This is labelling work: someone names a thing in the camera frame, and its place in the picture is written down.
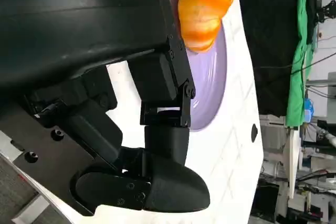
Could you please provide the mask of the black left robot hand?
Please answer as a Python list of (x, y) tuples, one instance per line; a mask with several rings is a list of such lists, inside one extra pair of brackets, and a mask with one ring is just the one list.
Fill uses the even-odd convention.
[[(141, 99), (143, 148), (108, 117), (107, 65), (126, 61)], [(196, 95), (170, 0), (1, 0), (1, 131), (15, 165), (74, 210), (164, 213), (210, 204), (185, 166)]]

